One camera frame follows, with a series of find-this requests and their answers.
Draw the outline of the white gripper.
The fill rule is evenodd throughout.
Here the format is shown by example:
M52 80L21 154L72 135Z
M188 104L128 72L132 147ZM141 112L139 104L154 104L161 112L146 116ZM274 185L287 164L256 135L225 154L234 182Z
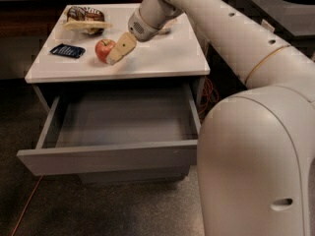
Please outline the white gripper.
M110 50L105 61L109 65L114 65L122 58L133 51L137 45L137 40L146 42L158 34L158 30L149 26L141 17L140 9L136 9L128 21L129 32L124 32L115 46Z

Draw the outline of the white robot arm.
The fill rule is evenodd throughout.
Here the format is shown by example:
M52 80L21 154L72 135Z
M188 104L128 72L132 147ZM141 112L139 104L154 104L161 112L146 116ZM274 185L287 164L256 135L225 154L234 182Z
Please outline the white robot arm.
M108 62L119 62L181 14L246 86L217 103L199 133L205 235L311 236L313 61L221 0L143 0Z

